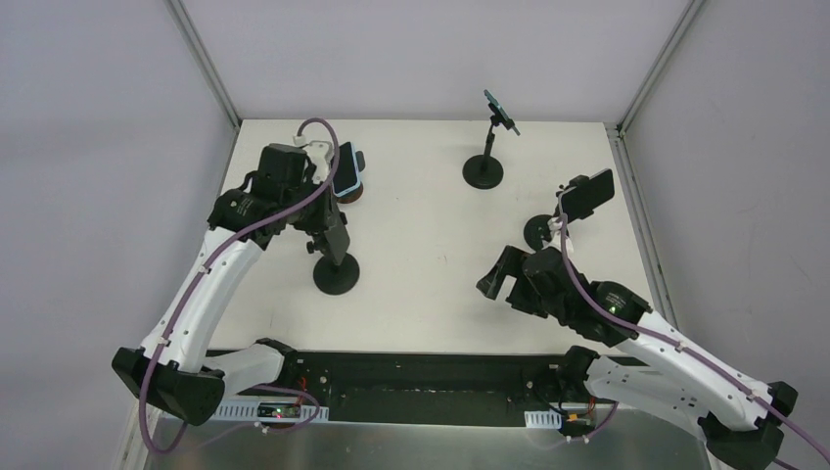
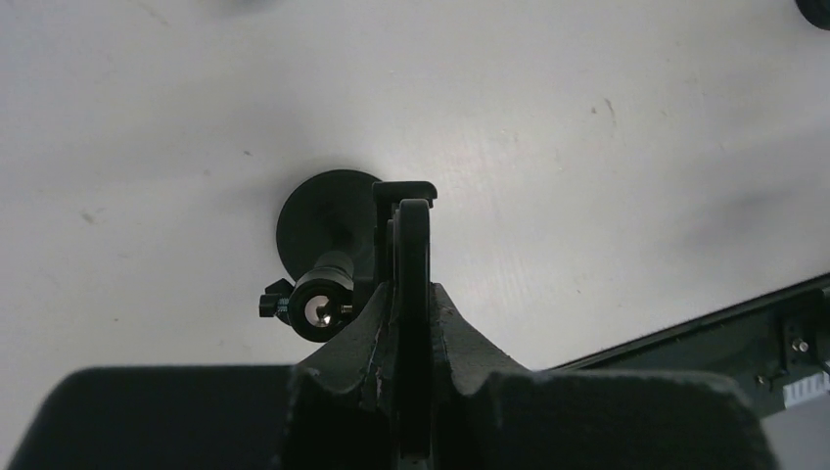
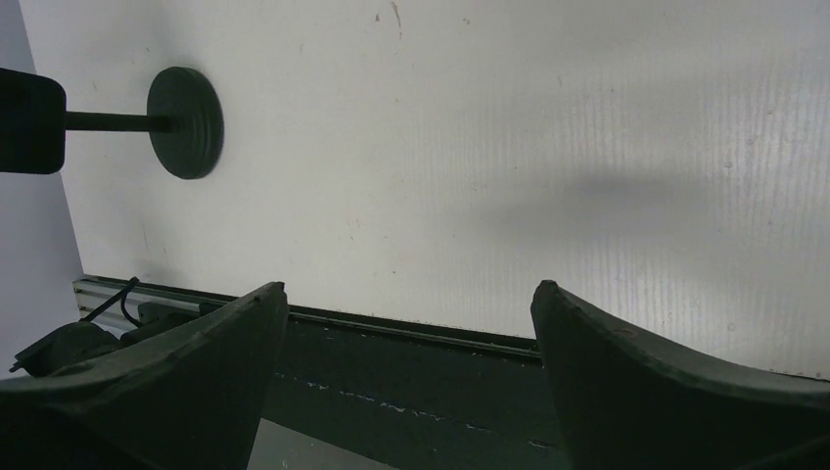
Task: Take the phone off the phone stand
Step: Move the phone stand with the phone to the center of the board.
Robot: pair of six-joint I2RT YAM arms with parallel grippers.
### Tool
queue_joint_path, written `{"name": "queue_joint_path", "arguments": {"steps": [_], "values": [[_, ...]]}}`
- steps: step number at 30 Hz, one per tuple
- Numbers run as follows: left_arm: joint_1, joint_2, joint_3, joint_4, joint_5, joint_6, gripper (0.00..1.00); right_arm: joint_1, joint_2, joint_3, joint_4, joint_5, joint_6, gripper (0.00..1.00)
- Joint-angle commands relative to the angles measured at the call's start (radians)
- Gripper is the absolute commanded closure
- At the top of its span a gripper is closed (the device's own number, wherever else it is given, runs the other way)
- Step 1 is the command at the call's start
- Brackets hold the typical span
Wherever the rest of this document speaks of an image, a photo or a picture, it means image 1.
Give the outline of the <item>black round-base phone stand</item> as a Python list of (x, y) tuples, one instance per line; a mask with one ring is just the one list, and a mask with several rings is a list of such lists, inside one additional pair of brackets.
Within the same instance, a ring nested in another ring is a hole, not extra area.
[(347, 253), (341, 265), (334, 265), (323, 257), (318, 249), (318, 237), (320, 233), (311, 236), (306, 244), (307, 252), (312, 255), (319, 253), (321, 258), (315, 263), (312, 271), (315, 286), (327, 295), (342, 295), (351, 290), (359, 280), (360, 267), (357, 259)]

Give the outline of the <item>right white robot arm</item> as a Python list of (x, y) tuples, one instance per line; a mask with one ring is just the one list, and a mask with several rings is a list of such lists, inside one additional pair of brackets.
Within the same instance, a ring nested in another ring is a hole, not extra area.
[(592, 349), (572, 346), (544, 391), (570, 401), (611, 400), (656, 416), (701, 441), (733, 469), (765, 469), (783, 444), (783, 418), (797, 391), (765, 383), (699, 349), (643, 298), (614, 281), (589, 281), (553, 247), (526, 253), (507, 246), (477, 289), (495, 299), (504, 280), (515, 284), (511, 308), (555, 318), (582, 338), (616, 349), (653, 369), (638, 372)]

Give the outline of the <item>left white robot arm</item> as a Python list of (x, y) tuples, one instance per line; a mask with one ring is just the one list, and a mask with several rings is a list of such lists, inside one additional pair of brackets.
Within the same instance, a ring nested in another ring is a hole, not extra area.
[(338, 199), (361, 193), (364, 167), (350, 143), (265, 146), (257, 168), (215, 201), (199, 256), (158, 325), (139, 348), (115, 353), (112, 367), (130, 392), (191, 426), (255, 385), (290, 394), (299, 371), (284, 360), (289, 347), (264, 339), (208, 357), (209, 342), (241, 280), (286, 226), (308, 235), (307, 250), (320, 254), (312, 272), (320, 291), (341, 295), (354, 287), (360, 269), (347, 251)]

